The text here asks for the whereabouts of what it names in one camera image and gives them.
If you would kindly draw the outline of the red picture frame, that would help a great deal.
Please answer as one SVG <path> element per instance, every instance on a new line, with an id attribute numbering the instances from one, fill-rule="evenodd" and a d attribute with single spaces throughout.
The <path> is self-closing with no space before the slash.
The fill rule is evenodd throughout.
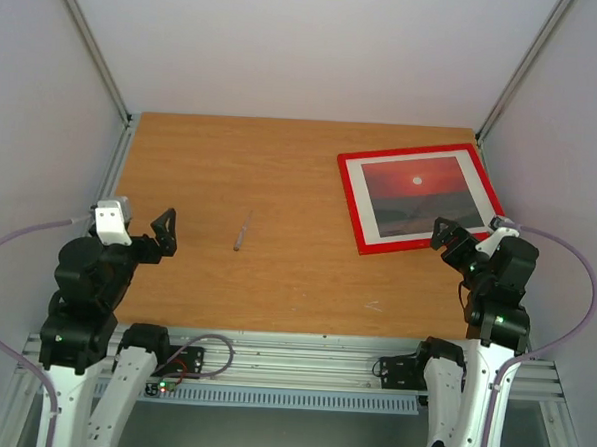
<path id="1" fill-rule="evenodd" d="M 455 157 L 463 169 L 462 173 L 484 222 L 480 228 L 466 229 L 479 240 L 489 236 L 490 220 L 495 216 L 502 216 L 504 209 L 476 149 L 470 143 L 351 152 L 337 156 L 337 163 L 359 254 L 377 255 L 428 248 L 432 236 L 432 231 L 399 237 L 378 236 L 377 224 L 371 211 L 371 201 L 361 171 L 362 165 L 448 156 Z"/>

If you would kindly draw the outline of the clear handled screwdriver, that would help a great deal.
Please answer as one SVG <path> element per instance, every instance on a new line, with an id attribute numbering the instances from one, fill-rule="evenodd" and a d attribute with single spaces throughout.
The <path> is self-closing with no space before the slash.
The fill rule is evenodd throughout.
<path id="1" fill-rule="evenodd" d="M 245 239 L 245 236 L 246 236 L 246 233 L 247 233 L 247 230 L 249 227 L 249 223 L 251 223 L 251 220 L 252 220 L 252 214 L 253 214 L 253 212 L 250 211 L 247 218 L 243 222 L 241 229 L 239 230 L 237 239 L 236 239 L 235 243 L 233 244 L 234 251 L 239 251 L 241 249 L 241 246 L 243 244 L 243 241 Z"/>

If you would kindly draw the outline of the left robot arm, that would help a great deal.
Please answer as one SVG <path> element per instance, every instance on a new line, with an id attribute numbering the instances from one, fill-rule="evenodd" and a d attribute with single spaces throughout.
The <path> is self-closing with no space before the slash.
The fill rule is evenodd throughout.
<path id="1" fill-rule="evenodd" d="M 58 290 L 39 332 L 39 361 L 51 382 L 39 429 L 45 446 L 118 447 L 147 379 L 167 363 L 167 328 L 135 323 L 119 342 L 107 389 L 93 398 L 118 325 L 115 310 L 139 265 L 175 255 L 176 216 L 169 208 L 152 222 L 152 236 L 131 236 L 123 201 L 106 200 L 97 205 L 88 234 L 62 247 Z"/>

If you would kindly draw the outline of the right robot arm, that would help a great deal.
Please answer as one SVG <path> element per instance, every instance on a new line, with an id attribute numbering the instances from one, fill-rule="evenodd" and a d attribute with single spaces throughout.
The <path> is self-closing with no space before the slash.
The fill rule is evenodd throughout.
<path id="1" fill-rule="evenodd" d="M 518 356 L 529 343 L 530 318 L 522 305 L 539 252 L 502 219 L 479 240 L 459 223 L 436 219 L 431 247 L 462 276 L 463 344 L 427 338 L 416 368 L 428 391 L 425 447 L 500 447 Z"/>

